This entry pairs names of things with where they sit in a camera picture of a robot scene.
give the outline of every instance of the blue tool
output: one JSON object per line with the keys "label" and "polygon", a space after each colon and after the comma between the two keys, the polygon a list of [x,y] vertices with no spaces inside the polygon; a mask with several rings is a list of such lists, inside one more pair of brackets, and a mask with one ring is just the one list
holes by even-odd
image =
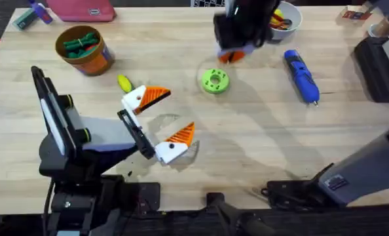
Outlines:
{"label": "blue tool", "polygon": [[284,57],[292,73],[292,78],[295,81],[304,101],[318,106],[320,91],[312,79],[311,72],[299,56],[299,53],[296,50],[287,50]]}

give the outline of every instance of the pink bag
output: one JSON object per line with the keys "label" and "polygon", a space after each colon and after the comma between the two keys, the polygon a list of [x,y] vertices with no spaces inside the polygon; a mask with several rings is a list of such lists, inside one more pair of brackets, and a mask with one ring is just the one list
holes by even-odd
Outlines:
{"label": "pink bag", "polygon": [[52,11],[66,22],[108,22],[116,16],[109,0],[46,0]]}

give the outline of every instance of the green spool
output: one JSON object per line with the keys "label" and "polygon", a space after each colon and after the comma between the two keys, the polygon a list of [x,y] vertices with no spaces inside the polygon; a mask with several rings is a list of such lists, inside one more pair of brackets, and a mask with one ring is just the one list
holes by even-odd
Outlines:
{"label": "green spool", "polygon": [[219,94],[229,86],[229,77],[222,69],[208,69],[202,76],[202,87],[206,92]]}

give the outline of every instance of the white bowl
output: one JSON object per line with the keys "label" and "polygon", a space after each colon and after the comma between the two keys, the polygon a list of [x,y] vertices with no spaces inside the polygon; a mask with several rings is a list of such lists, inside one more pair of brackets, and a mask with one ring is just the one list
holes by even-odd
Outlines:
{"label": "white bowl", "polygon": [[280,2],[278,7],[284,15],[285,19],[290,19],[292,21],[292,26],[288,30],[273,29],[273,38],[272,40],[282,40],[287,36],[291,35],[302,23],[302,14],[297,7],[291,3],[285,1]]}

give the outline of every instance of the orange plastic part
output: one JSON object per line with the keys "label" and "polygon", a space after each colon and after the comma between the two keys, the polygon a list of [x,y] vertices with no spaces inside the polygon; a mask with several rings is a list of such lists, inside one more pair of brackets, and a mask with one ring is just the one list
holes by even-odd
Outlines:
{"label": "orange plastic part", "polygon": [[179,132],[175,133],[173,136],[167,138],[166,142],[177,142],[186,144],[187,147],[190,146],[193,139],[193,134],[195,133],[195,123],[192,122],[186,127],[182,128]]}
{"label": "orange plastic part", "polygon": [[245,56],[246,54],[243,51],[237,50],[234,52],[227,52],[224,55],[220,56],[219,61],[222,63],[233,63],[243,59],[243,57]]}
{"label": "orange plastic part", "polygon": [[163,87],[147,87],[145,94],[143,95],[141,104],[134,110],[134,113],[140,114],[143,110],[149,108],[153,104],[159,102],[161,99],[171,94],[170,89]]}

